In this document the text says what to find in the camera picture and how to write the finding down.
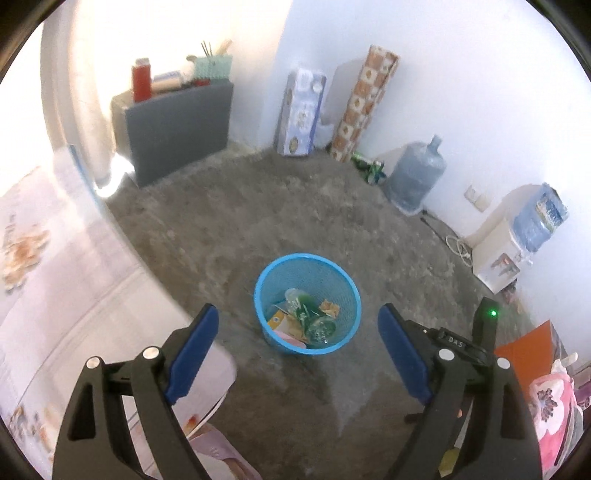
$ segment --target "red container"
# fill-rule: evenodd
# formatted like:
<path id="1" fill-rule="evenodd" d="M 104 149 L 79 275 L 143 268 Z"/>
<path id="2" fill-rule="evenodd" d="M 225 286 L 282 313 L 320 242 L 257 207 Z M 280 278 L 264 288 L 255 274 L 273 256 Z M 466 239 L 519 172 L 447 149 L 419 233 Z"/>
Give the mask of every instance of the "red container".
<path id="1" fill-rule="evenodd" d="M 195 87 L 205 87 L 206 85 L 210 85 L 211 82 L 210 79 L 194 79 L 193 85 L 195 85 Z"/>
<path id="2" fill-rule="evenodd" d="M 131 85 L 134 91 L 134 102 L 143 102 L 152 98 L 152 77 L 150 60 L 137 59 L 131 67 Z"/>

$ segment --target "orange board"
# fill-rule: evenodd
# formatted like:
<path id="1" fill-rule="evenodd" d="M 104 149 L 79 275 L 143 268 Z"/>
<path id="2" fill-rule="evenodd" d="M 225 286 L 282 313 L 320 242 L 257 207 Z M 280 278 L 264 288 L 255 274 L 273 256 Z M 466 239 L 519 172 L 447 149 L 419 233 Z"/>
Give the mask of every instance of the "orange board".
<path id="1" fill-rule="evenodd" d="M 495 349 L 495 355 L 505 357 L 513 365 L 525 398 L 529 397 L 530 384 L 550 373 L 553 352 L 552 324 L 549 320 L 515 342 Z"/>

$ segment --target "metal screw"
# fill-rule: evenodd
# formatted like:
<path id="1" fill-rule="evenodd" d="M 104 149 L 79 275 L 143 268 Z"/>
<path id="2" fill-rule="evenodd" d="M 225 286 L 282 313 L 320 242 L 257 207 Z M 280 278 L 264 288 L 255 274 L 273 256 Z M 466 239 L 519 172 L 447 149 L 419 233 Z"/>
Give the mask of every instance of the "metal screw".
<path id="1" fill-rule="evenodd" d="M 152 360 L 160 354 L 157 346 L 149 346 L 142 354 L 146 360 Z"/>
<path id="2" fill-rule="evenodd" d="M 509 370 L 511 367 L 511 362 L 506 358 L 500 357 L 497 359 L 496 364 L 501 367 L 503 370 Z"/>
<path id="3" fill-rule="evenodd" d="M 441 350 L 439 350 L 439 358 L 441 358 L 441 360 L 450 362 L 455 357 L 456 355 L 450 349 L 442 348 Z"/>
<path id="4" fill-rule="evenodd" d="M 87 361 L 86 361 L 86 368 L 96 368 L 100 365 L 100 358 L 98 358 L 97 356 L 91 356 Z"/>

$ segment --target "red bottle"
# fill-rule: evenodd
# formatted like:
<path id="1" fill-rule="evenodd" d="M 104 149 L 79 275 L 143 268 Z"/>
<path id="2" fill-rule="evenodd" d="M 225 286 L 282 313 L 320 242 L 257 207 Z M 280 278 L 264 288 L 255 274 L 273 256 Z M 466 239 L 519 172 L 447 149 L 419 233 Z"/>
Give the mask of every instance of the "red bottle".
<path id="1" fill-rule="evenodd" d="M 152 77 L 150 60 L 137 59 L 131 67 L 131 85 L 134 91 L 134 102 L 143 102 L 152 98 Z"/>

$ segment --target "green bottle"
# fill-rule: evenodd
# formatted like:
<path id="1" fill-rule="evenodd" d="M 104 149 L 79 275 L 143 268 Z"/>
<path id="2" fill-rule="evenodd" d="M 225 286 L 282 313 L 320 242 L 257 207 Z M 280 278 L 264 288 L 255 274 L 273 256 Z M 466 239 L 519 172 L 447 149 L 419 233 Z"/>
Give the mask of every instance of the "green bottle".
<path id="1" fill-rule="evenodd" d="M 327 346 L 336 331 L 335 319 L 320 310 L 314 298 L 305 291 L 290 288 L 285 292 L 285 300 L 288 312 L 300 322 L 310 344 Z"/>

